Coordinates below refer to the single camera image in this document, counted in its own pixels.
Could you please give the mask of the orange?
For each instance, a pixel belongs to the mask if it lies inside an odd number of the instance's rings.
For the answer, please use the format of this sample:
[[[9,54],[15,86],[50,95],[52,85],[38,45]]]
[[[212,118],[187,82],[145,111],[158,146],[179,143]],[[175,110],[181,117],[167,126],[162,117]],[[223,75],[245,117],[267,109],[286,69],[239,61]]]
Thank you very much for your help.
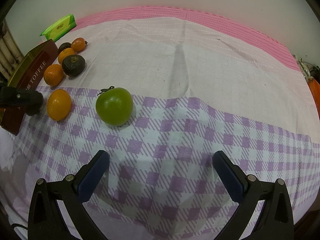
[[[58,55],[58,62],[59,64],[62,64],[63,60],[69,56],[69,55],[75,55],[76,51],[72,48],[66,48],[63,51],[61,51]]]
[[[65,73],[60,64],[52,64],[44,71],[44,81],[51,87],[57,86],[65,77]]]
[[[63,120],[71,111],[71,96],[63,89],[52,92],[47,101],[47,114],[54,121]]]

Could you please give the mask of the dark mangosteen front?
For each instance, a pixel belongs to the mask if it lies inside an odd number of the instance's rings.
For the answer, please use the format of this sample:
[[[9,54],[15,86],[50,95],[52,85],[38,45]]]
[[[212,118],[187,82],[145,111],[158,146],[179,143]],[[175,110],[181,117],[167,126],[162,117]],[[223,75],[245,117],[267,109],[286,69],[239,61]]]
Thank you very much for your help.
[[[80,75],[85,66],[85,59],[81,55],[69,55],[62,62],[63,71],[71,77]]]

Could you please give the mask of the dark mangosteen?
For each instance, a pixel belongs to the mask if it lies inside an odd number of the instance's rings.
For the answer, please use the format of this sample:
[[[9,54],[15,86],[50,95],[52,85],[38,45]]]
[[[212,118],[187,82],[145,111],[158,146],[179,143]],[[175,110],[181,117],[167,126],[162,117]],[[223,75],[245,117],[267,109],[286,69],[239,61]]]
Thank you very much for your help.
[[[63,71],[71,77],[80,75],[85,66],[85,59],[81,55],[69,55],[62,62]]]
[[[71,48],[71,43],[69,42],[64,42],[63,44],[61,44],[58,48],[58,54],[60,54],[63,50],[67,49],[67,48]]]

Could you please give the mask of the dark mangosteen back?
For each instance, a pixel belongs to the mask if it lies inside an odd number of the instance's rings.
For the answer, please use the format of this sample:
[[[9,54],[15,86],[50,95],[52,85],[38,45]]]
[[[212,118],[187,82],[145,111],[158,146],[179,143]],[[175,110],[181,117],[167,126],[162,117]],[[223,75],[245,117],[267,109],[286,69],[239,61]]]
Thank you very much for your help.
[[[61,44],[58,48],[58,54],[60,54],[63,50],[67,49],[67,48],[71,48],[71,43],[69,42],[64,42],[63,44]]]

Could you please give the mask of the orange-red persimmon tomato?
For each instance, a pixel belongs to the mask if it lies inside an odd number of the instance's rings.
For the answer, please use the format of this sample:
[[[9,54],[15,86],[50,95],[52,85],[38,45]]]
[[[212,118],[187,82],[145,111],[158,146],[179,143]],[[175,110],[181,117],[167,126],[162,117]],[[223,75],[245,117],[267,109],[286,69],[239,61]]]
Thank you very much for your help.
[[[76,52],[79,53],[83,51],[87,46],[87,41],[83,37],[76,38],[71,43],[71,48]]]

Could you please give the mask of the green tomato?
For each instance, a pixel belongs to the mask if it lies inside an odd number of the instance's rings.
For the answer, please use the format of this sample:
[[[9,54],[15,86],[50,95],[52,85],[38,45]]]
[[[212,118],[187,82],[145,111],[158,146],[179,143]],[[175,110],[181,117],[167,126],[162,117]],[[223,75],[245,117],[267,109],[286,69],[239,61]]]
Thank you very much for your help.
[[[95,110],[101,120],[111,126],[122,126],[131,117],[133,99],[128,90],[110,86],[100,90]]]

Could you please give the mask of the gold toffee tin box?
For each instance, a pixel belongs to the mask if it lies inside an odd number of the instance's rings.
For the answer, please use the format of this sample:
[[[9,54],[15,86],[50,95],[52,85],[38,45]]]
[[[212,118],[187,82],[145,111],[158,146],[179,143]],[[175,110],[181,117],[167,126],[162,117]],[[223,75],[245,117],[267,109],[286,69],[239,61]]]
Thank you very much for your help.
[[[58,48],[55,42],[43,42],[25,55],[6,85],[17,89],[36,90],[44,71],[57,57]],[[18,135],[25,115],[25,107],[1,108],[1,127],[13,135]]]

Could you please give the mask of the beige patterned curtain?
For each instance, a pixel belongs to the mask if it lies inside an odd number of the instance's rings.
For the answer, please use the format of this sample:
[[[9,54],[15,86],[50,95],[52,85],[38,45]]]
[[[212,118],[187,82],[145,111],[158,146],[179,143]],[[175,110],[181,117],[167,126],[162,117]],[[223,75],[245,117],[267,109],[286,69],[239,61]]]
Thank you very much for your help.
[[[12,38],[5,21],[1,22],[0,31],[1,76],[8,81],[23,60],[23,55]]]

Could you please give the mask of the green tissue pack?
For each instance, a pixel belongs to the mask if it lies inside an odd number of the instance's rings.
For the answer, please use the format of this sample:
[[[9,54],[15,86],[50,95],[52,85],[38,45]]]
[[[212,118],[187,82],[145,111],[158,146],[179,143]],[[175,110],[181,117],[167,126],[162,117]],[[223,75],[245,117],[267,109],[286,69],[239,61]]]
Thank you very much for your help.
[[[69,14],[50,25],[47,29],[40,33],[40,37],[43,41],[53,40],[54,42],[56,42],[75,27],[76,21],[74,15]]]

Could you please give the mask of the pink purple checkered tablecloth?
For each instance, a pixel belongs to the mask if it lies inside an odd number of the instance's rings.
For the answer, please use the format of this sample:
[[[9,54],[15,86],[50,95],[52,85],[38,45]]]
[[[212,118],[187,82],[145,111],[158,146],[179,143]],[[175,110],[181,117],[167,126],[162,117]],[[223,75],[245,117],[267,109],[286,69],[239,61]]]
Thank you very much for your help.
[[[111,157],[85,208],[110,239],[212,239],[236,210],[211,165],[225,152],[247,174],[285,181],[300,220],[319,189],[319,117],[295,58],[277,41],[198,11],[136,7],[88,16],[62,38],[87,40],[85,70],[18,135],[1,130],[1,203],[27,224],[36,181],[63,179],[99,150]],[[130,119],[101,120],[101,89],[128,90]]]

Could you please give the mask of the orange object at edge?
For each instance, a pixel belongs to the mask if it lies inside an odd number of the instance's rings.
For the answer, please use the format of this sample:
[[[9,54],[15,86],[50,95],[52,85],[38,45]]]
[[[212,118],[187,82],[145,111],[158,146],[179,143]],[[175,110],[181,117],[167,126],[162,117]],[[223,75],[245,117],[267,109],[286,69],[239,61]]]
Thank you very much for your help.
[[[309,78],[307,83],[320,116],[320,84],[313,77]]]

